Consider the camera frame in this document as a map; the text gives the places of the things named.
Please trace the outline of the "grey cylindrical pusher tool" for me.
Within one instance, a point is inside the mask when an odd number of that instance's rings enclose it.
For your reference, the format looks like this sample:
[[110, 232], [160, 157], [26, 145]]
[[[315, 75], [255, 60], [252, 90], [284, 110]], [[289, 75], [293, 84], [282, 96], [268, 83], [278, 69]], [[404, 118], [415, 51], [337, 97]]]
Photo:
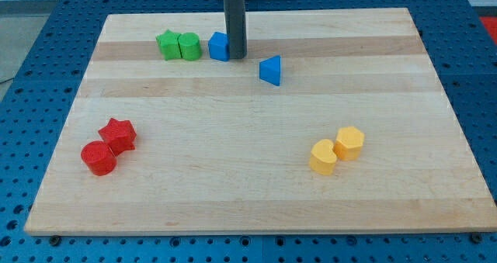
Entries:
[[247, 55], [245, 0], [223, 0], [228, 48], [231, 59]]

